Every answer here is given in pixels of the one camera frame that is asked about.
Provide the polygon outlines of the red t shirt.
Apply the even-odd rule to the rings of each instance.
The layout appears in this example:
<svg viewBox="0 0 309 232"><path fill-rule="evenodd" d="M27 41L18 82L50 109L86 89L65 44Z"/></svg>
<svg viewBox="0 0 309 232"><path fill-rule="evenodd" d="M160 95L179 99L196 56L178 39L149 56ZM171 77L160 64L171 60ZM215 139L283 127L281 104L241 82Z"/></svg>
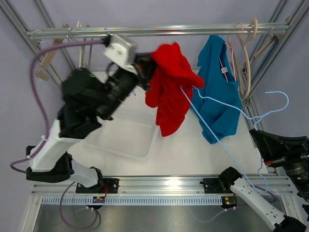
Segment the red t shirt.
<svg viewBox="0 0 309 232"><path fill-rule="evenodd" d="M162 44L151 53L156 69L145 93L145 103L156 108L156 125L163 137L172 135L184 122L193 98L193 87L203 88L205 83L195 74L181 53L178 43Z"/></svg>

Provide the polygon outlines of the blue t shirt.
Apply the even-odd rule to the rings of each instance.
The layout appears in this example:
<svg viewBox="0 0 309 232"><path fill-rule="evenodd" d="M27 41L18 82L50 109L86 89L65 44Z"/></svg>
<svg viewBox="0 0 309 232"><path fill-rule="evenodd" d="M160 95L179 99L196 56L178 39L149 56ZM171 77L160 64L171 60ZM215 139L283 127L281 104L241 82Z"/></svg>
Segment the blue t shirt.
<svg viewBox="0 0 309 232"><path fill-rule="evenodd" d="M205 86L193 90L192 103L200 114L202 134L211 144L235 135L240 117L238 82L226 52L225 41L218 35L211 35L198 55L198 76Z"/></svg>

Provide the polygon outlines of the pink wire hanger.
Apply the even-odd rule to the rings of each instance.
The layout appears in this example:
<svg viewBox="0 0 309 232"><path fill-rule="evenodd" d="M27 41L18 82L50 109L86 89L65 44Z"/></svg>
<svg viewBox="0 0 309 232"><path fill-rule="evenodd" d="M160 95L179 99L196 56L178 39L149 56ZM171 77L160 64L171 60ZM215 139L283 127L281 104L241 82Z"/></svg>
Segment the pink wire hanger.
<svg viewBox="0 0 309 232"><path fill-rule="evenodd" d="M235 81L238 81L240 83L240 81L237 79L237 70L238 70L238 68L237 68L237 59L236 59L234 50L235 50L236 44L238 43L238 41L240 41L240 39L243 36L244 29L243 29L243 24L240 23L240 22L236 23L234 25L234 28L236 26L241 26L241 33L240 33L240 35L238 35L238 38L237 38L237 40L234 43L231 43L231 35L228 35L227 43L225 43L225 45L230 49L230 52L231 52L232 68L233 68L233 73L234 73L234 79L235 79ZM221 73L224 74L226 81L229 82L229 80L227 78L227 75L226 75L227 67L223 66L221 59L219 59L219 62L220 62L220 65L221 65Z"/></svg>

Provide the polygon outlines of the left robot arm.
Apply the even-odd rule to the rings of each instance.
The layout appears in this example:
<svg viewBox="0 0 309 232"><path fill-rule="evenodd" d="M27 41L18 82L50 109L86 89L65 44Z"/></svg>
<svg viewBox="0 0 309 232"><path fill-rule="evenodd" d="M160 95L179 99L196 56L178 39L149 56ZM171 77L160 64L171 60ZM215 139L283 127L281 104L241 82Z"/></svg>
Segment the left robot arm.
<svg viewBox="0 0 309 232"><path fill-rule="evenodd" d="M68 150L102 126L98 118L112 121L114 112L136 87L149 91L156 68L149 53L136 53L133 69L119 67L103 83L86 68L73 70L62 83L64 105L46 137L36 146L27 147L32 160L26 179L44 183L66 180L98 193L104 187L101 170L76 162Z"/></svg>

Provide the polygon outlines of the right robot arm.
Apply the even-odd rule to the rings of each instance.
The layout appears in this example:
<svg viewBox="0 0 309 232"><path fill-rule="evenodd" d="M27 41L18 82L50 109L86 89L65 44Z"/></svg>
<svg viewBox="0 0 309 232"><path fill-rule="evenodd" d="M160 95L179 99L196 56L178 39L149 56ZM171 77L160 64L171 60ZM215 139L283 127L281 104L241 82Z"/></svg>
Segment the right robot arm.
<svg viewBox="0 0 309 232"><path fill-rule="evenodd" d="M284 137L261 130L250 130L250 134L268 167L282 167L298 193L309 200L309 139L306 136ZM225 169L218 180L224 192L240 196L274 232L307 232L308 226L294 217L285 215L260 196L248 180L233 167Z"/></svg>

